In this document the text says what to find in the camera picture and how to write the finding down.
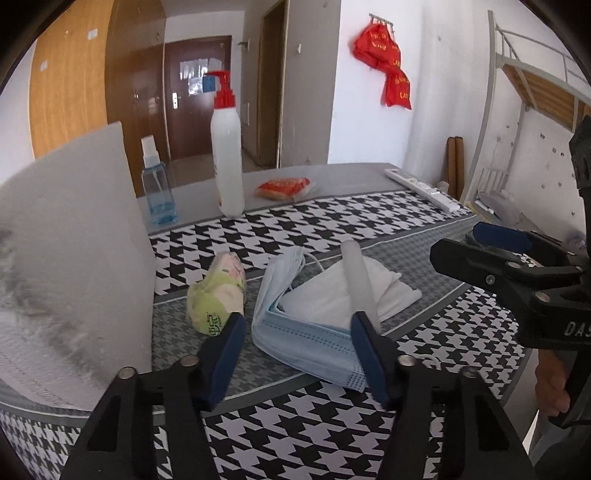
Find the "right hand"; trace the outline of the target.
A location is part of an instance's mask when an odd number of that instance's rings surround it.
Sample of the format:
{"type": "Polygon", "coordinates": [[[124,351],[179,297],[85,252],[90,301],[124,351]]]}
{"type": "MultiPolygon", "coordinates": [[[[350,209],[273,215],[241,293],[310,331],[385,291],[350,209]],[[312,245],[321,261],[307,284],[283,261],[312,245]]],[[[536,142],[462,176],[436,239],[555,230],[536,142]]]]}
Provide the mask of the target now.
{"type": "Polygon", "coordinates": [[[539,410],[549,417],[567,413],[570,408],[570,397],[565,389],[567,373],[562,361],[553,351],[538,351],[535,375],[539,410]]]}

